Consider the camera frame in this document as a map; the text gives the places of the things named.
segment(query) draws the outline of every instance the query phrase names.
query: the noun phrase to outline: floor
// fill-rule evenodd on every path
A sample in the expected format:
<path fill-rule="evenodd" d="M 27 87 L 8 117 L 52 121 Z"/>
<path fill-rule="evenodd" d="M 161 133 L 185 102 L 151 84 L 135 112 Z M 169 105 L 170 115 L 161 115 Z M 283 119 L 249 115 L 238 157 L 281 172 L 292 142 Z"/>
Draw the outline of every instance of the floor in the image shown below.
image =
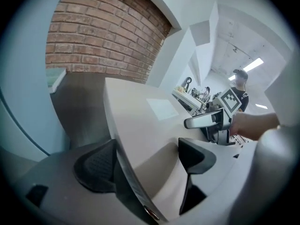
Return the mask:
<path fill-rule="evenodd" d="M 57 116 L 71 139 L 70 148 L 110 139 L 103 104 L 104 74 L 68 73 L 51 95 Z M 132 81 L 111 75 L 109 77 Z"/>

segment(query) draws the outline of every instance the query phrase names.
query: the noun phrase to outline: hand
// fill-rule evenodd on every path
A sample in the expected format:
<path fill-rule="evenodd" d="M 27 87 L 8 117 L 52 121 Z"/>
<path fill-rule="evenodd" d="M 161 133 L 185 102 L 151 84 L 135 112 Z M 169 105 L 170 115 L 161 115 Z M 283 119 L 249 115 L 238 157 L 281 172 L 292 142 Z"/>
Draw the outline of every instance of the hand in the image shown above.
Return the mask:
<path fill-rule="evenodd" d="M 229 136 L 239 134 L 242 123 L 244 122 L 244 113 L 236 112 L 232 116 L 231 126 L 229 128 Z"/>

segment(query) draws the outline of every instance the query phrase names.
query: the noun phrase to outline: fluorescent light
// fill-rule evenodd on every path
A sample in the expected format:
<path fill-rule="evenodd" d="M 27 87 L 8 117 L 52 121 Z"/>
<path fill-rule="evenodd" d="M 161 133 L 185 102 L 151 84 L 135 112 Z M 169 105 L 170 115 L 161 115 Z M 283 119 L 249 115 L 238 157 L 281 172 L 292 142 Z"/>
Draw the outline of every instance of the fluorescent light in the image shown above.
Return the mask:
<path fill-rule="evenodd" d="M 235 79 L 235 75 L 231 76 L 230 78 L 228 78 L 230 81 L 232 81 L 233 79 Z"/>
<path fill-rule="evenodd" d="M 264 108 L 264 109 L 268 109 L 266 106 L 263 106 L 263 105 L 256 104 L 256 106 Z"/>
<path fill-rule="evenodd" d="M 255 61 L 251 62 L 248 66 L 246 66 L 246 67 L 244 68 L 244 71 L 245 71 L 245 72 L 248 72 L 248 71 L 250 71 L 251 69 L 253 69 L 253 68 L 255 68 L 255 67 L 257 67 L 257 66 L 259 66 L 259 65 L 261 65 L 261 64 L 263 64 L 263 60 L 261 60 L 260 58 L 258 58 L 258 59 L 256 59 Z"/>

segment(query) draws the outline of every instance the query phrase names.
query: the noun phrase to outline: person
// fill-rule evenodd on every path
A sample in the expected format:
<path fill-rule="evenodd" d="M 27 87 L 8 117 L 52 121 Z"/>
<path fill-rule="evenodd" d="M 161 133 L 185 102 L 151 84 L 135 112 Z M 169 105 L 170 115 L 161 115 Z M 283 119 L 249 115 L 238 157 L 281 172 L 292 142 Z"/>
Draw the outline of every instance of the person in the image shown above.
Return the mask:
<path fill-rule="evenodd" d="M 248 74 L 244 70 L 235 69 L 233 71 L 235 75 L 235 87 L 231 89 L 236 94 L 242 105 L 239 108 L 240 112 L 244 112 L 249 103 L 249 96 L 246 93 L 246 82 L 248 80 Z"/>
<path fill-rule="evenodd" d="M 206 99 L 210 95 L 210 88 L 209 87 L 205 87 L 205 88 L 206 88 L 205 92 L 200 93 L 200 95 L 203 95 L 203 97 L 201 98 L 201 101 L 203 102 L 206 102 Z"/>
<path fill-rule="evenodd" d="M 279 120 L 275 113 L 251 115 L 244 112 L 236 112 L 232 116 L 229 134 L 230 136 L 241 135 L 245 138 L 257 141 L 264 132 L 276 128 L 278 125 Z"/>

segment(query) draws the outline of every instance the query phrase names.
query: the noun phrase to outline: black plastic component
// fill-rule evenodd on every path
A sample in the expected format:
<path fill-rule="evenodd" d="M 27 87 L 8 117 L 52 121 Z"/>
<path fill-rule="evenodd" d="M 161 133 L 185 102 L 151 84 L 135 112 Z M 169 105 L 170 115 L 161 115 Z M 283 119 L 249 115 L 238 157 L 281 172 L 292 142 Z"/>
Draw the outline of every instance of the black plastic component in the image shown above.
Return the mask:
<path fill-rule="evenodd" d="M 31 201 L 34 205 L 39 207 L 41 202 L 48 190 L 48 187 L 44 185 L 35 185 L 29 193 L 26 195 L 26 198 Z"/>
<path fill-rule="evenodd" d="M 208 171 L 217 160 L 215 154 L 184 138 L 178 139 L 179 159 L 188 174 L 203 174 Z"/>
<path fill-rule="evenodd" d="M 100 148 L 82 155 L 74 164 L 76 179 L 95 193 L 115 193 L 113 171 L 117 161 L 117 141 L 110 140 Z"/>
<path fill-rule="evenodd" d="M 186 191 L 184 193 L 179 215 L 191 210 L 206 198 L 206 195 L 195 185 L 192 184 L 190 175 L 187 178 Z"/>

